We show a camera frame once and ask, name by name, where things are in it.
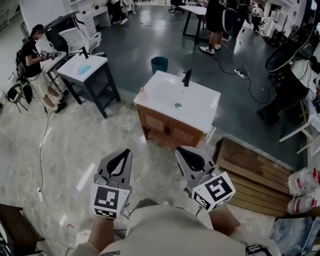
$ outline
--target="cabinet door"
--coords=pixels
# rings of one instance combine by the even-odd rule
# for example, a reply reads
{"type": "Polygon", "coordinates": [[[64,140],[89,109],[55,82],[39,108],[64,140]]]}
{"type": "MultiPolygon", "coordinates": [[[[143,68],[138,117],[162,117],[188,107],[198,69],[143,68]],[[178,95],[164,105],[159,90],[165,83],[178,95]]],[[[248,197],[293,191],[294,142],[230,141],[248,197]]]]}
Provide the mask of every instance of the cabinet door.
{"type": "Polygon", "coordinates": [[[153,133],[167,136],[168,117],[151,110],[149,108],[138,106],[141,124],[143,127],[150,129],[153,133]]]}
{"type": "Polygon", "coordinates": [[[195,147],[200,141],[203,132],[183,122],[170,119],[167,129],[168,138],[178,146],[195,147]]]}

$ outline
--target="white sneaker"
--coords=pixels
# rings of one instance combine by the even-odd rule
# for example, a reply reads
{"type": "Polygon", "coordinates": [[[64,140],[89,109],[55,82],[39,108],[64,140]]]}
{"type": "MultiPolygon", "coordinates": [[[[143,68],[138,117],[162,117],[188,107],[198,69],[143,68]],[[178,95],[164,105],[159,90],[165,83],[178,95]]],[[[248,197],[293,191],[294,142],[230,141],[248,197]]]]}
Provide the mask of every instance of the white sneaker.
{"type": "Polygon", "coordinates": [[[216,45],[214,46],[214,49],[217,50],[217,51],[220,50],[220,48],[221,48],[221,44],[216,44],[216,45]]]}
{"type": "Polygon", "coordinates": [[[121,21],[120,25],[125,24],[127,21],[128,21],[128,19],[127,19],[127,18],[123,19],[123,20],[121,21]]]}
{"type": "Polygon", "coordinates": [[[200,50],[211,55],[215,54],[215,50],[214,49],[209,50],[209,46],[206,46],[206,47],[200,46],[200,50]]]}

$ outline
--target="gray floor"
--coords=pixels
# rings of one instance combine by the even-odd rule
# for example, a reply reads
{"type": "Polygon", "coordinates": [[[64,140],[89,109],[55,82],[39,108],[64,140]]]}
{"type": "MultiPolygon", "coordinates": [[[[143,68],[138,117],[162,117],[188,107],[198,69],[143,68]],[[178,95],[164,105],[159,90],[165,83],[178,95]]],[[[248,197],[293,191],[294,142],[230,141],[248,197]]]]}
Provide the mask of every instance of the gray floor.
{"type": "MultiPolygon", "coordinates": [[[[221,93],[213,124],[249,144],[271,154],[275,158],[300,169],[307,164],[306,152],[296,155],[305,143],[303,135],[296,135],[279,143],[283,134],[293,128],[281,118],[273,127],[267,127],[256,115],[263,104],[256,103],[248,92],[249,81],[237,75],[223,73],[218,63],[194,46],[192,38],[182,36],[187,12],[172,15],[165,6],[139,6],[136,15],[119,27],[102,28],[100,50],[109,59],[116,85],[132,93],[138,93],[152,76],[150,61],[153,57],[168,58],[168,73],[183,77],[183,71],[192,68],[191,80],[221,93]]],[[[188,33],[196,32],[196,17],[191,16],[188,33]]],[[[251,91],[259,101],[266,101],[272,82],[264,69],[267,57],[274,51],[259,35],[246,29],[242,38],[233,38],[226,45],[246,65],[252,81],[251,91]]],[[[243,68],[241,63],[224,47],[215,54],[222,68],[233,72],[243,68]]],[[[271,89],[271,98],[275,91],[271,89]]]]}
{"type": "MultiPolygon", "coordinates": [[[[197,212],[197,203],[183,191],[186,181],[174,153],[145,140],[134,107],[113,103],[107,108],[108,119],[103,119],[92,102],[78,105],[73,98],[61,113],[49,112],[41,158],[45,201],[40,202],[37,194],[41,186],[39,154],[47,117],[37,98],[31,105],[22,103],[28,112],[19,113],[14,104],[7,102],[0,115],[0,204],[23,207],[23,214],[45,238],[37,247],[46,255],[64,256],[67,248],[75,246],[77,233],[91,229],[93,175],[101,159],[119,149],[129,148],[133,155],[129,211],[139,200],[150,198],[159,204],[168,201],[192,214],[197,212]],[[77,189],[91,165],[95,167],[84,187],[77,189]],[[66,220],[60,224],[63,215],[66,220]]],[[[212,155],[220,138],[221,134],[212,132],[199,147],[212,155]]],[[[250,230],[266,236],[275,221],[274,217],[232,205],[229,208],[250,230]]],[[[208,213],[201,211],[198,217],[211,227],[208,213]]],[[[120,216],[115,221],[115,229],[125,229],[127,223],[127,219],[120,216]]]]}

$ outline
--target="sink basin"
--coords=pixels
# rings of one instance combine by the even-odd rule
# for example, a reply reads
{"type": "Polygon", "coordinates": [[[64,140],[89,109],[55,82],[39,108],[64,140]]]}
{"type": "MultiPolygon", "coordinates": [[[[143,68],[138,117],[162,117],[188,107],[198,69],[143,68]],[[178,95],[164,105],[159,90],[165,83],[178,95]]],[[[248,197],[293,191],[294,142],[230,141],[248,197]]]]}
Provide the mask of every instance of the sink basin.
{"type": "Polygon", "coordinates": [[[107,61],[108,59],[105,57],[89,55],[89,58],[86,59],[84,54],[76,54],[57,71],[59,74],[84,82],[93,72],[107,61]],[[90,68],[87,68],[85,72],[80,74],[79,70],[85,66],[90,66],[90,68]]]}
{"type": "Polygon", "coordinates": [[[205,133],[216,114],[220,93],[182,77],[157,71],[134,99],[134,103],[160,112],[205,133]]]}

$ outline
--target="drain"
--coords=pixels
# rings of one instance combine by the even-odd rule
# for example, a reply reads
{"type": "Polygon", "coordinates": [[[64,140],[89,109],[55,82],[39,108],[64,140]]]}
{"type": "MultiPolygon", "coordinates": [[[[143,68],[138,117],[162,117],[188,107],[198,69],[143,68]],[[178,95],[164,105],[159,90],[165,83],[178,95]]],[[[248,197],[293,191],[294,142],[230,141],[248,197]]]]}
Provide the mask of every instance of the drain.
{"type": "Polygon", "coordinates": [[[174,106],[177,108],[177,109],[180,109],[182,107],[181,103],[177,102],[174,104],[174,106]]]}

